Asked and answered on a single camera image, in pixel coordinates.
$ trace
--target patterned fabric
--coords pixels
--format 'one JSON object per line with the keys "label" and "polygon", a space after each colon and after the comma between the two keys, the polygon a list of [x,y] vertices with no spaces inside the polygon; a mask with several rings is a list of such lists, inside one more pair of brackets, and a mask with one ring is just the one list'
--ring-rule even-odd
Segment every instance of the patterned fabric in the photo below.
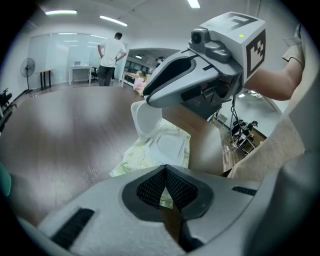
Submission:
{"label": "patterned fabric", "polygon": [[[184,160],[182,167],[188,168],[191,135],[165,119],[162,119],[160,123],[159,132],[160,131],[178,131],[180,135],[186,138],[186,143],[184,146]],[[111,177],[116,177],[145,168],[165,165],[166,163],[157,161],[150,155],[146,154],[146,144],[146,142],[143,143],[138,138],[138,140],[135,143],[133,143],[133,145],[124,153],[122,162],[116,168],[114,168],[109,173],[109,175]],[[173,208],[172,198],[169,195],[166,188],[162,193],[160,205],[167,208]]]}

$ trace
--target cables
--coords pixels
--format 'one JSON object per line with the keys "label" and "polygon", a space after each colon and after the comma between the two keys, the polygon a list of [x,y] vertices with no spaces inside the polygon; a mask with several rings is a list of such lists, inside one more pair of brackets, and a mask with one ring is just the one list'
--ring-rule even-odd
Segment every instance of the cables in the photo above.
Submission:
{"label": "cables", "polygon": [[[234,95],[234,96],[233,96],[233,100],[232,100],[232,107],[231,107],[231,109],[230,109],[231,112],[232,112],[231,121],[230,121],[230,134],[231,134],[231,138],[232,138],[233,144],[238,145],[239,140],[240,140],[240,137],[241,137],[241,132],[242,132],[242,130],[241,130],[241,125],[240,125],[240,122],[239,122],[239,119],[238,119],[238,115],[237,115],[235,106],[236,106],[236,96]],[[239,125],[239,135],[238,135],[238,139],[237,139],[237,142],[236,142],[236,143],[235,143],[234,137],[233,137],[233,135],[232,135],[232,119],[233,119],[233,116],[235,117],[235,119],[236,119],[236,121],[237,121],[237,123],[238,123],[238,125]]]}

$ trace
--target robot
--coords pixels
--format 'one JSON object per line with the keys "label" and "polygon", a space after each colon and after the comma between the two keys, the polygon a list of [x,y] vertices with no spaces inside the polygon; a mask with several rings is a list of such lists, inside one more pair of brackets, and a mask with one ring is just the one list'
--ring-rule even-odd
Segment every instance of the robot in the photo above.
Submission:
{"label": "robot", "polygon": [[[222,104],[241,91],[265,54],[265,22],[225,13],[194,29],[188,47],[161,63],[144,90],[146,101],[165,108],[201,95]],[[20,223],[50,255],[267,254],[317,199],[316,162],[315,153],[306,153],[262,183],[180,166],[142,169],[96,184],[50,214],[39,230]],[[164,188],[181,212],[178,242],[157,210]]]}

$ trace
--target table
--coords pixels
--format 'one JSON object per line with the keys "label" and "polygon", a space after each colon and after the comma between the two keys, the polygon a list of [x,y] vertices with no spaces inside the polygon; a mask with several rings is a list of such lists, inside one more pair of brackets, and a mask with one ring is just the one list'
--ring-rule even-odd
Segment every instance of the table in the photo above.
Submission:
{"label": "table", "polygon": [[92,66],[72,66],[69,68],[69,85],[71,85],[71,82],[73,80],[73,73],[74,70],[89,70],[89,84],[91,84],[91,71],[92,71]]}
{"label": "table", "polygon": [[47,70],[37,72],[37,74],[40,74],[41,90],[46,88],[46,72],[49,73],[49,86],[51,87],[51,71],[52,70],[54,70],[54,69],[47,69]]}
{"label": "table", "polygon": [[[241,134],[241,139],[243,139],[242,141],[241,141],[241,143],[239,144],[239,146],[240,147],[242,147],[242,149],[246,152],[246,153],[250,153],[252,150],[254,150],[255,148],[256,148],[256,146],[253,144],[253,142],[252,142],[252,138],[250,137],[250,134],[248,134],[247,136],[246,135],[244,135],[244,134]],[[244,148],[243,148],[243,144],[245,143],[245,142],[249,142],[250,143],[250,145],[252,146],[252,148],[250,148],[250,150],[247,152]]]}
{"label": "table", "polygon": [[[121,87],[124,87],[124,81],[125,81],[125,76],[129,76],[129,77],[132,77],[134,79],[136,78],[143,78],[144,80],[147,80],[147,77],[146,76],[142,76],[142,75],[138,75],[136,73],[130,73],[130,72],[123,72],[123,75],[122,75],[122,80],[121,80]],[[129,81],[126,81],[125,82],[126,84],[130,85],[130,86],[134,86],[133,83],[129,82]]]}
{"label": "table", "polygon": [[[138,139],[131,88],[80,87],[24,101],[0,136],[0,162],[12,177],[9,203],[33,225],[106,179]],[[191,135],[189,168],[223,174],[219,130],[182,105],[163,117]]]}

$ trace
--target black mesh vent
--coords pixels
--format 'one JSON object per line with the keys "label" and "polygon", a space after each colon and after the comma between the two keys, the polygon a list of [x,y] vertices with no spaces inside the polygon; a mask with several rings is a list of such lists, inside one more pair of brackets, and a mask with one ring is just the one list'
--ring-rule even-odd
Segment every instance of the black mesh vent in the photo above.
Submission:
{"label": "black mesh vent", "polygon": [[166,170],[158,172],[156,175],[141,183],[136,195],[146,204],[158,209],[161,195],[166,187]]}
{"label": "black mesh vent", "polygon": [[195,185],[170,170],[166,171],[166,188],[180,211],[198,196],[198,189]]}
{"label": "black mesh vent", "polygon": [[52,237],[52,241],[62,248],[69,249],[85,228],[95,211],[91,209],[79,209]]}
{"label": "black mesh vent", "polygon": [[239,192],[239,193],[242,193],[242,194],[249,195],[249,196],[254,196],[257,193],[257,191],[255,189],[246,188],[246,187],[242,187],[242,186],[234,186],[232,188],[232,190]]}

